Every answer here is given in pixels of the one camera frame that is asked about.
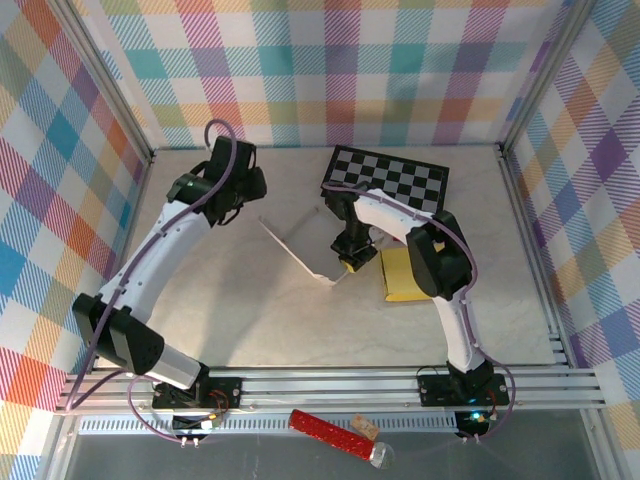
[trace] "red object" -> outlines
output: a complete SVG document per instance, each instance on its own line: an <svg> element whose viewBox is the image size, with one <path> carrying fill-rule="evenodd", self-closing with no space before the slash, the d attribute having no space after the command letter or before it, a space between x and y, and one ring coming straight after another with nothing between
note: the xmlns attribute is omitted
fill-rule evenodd
<svg viewBox="0 0 640 480"><path fill-rule="evenodd" d="M289 417L289 428L294 428L363 460L369 461L371 459L374 442L308 413L294 410Z"/></svg>

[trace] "checkerboard pattern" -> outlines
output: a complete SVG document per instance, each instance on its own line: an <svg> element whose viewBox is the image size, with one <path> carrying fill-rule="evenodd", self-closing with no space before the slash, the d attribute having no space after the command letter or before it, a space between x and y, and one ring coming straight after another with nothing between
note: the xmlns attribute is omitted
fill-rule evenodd
<svg viewBox="0 0 640 480"><path fill-rule="evenodd" d="M515 153L580 366L640 478L640 2L600 0Z"/></svg>
<svg viewBox="0 0 640 480"><path fill-rule="evenodd" d="M148 137L173 148L202 146L212 116L259 145L493 143L557 32L545 40L544 19L566 11L563 0L103 0L100 22L76 3Z"/></svg>
<svg viewBox="0 0 640 480"><path fill-rule="evenodd" d="M368 182L405 205L436 213L444 206L448 179L448 167L338 145L322 183Z"/></svg>
<svg viewBox="0 0 640 480"><path fill-rule="evenodd" d="M35 474L142 171L46 0L0 2L0 479Z"/></svg>

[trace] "chessboard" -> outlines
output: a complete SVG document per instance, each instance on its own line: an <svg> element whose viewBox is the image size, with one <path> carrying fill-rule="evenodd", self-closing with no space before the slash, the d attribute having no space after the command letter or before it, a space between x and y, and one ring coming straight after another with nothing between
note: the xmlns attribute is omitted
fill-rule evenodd
<svg viewBox="0 0 640 480"><path fill-rule="evenodd" d="M322 183L369 182L399 202L424 212L444 207L449 168L338 145Z"/></svg>

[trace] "plaid wall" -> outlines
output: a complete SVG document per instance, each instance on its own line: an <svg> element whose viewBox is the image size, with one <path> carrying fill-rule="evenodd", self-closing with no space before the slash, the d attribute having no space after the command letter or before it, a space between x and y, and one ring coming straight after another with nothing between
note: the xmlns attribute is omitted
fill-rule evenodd
<svg viewBox="0 0 640 480"><path fill-rule="evenodd" d="M640 0L600 0L515 153L580 366L640 478Z"/></svg>
<svg viewBox="0 0 640 480"><path fill-rule="evenodd" d="M46 0L0 2L0 479L36 471L142 170Z"/></svg>
<svg viewBox="0 0 640 480"><path fill-rule="evenodd" d="M261 145L494 143L572 0L76 3L148 137L189 148L211 116Z"/></svg>

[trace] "yellow block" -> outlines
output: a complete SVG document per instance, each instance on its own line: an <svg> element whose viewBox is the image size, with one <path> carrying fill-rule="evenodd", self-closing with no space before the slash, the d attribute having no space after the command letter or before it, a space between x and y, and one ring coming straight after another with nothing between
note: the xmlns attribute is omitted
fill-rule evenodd
<svg viewBox="0 0 640 480"><path fill-rule="evenodd" d="M442 245L438 245L436 250L440 251L442 247ZM380 258L382 260L382 276L384 277L384 299L387 302L417 302L431 298L420 290L413 279L407 247L383 250Z"/></svg>

